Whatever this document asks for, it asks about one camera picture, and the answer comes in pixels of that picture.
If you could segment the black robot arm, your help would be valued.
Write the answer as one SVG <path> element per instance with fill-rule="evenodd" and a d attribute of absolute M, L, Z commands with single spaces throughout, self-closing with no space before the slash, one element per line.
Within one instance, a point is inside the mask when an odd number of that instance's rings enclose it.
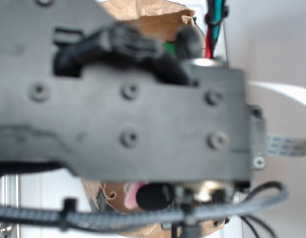
<path fill-rule="evenodd" d="M 114 20 L 92 0 L 0 0 L 0 174 L 248 186 L 264 121 L 240 70 L 96 59 Z"/>

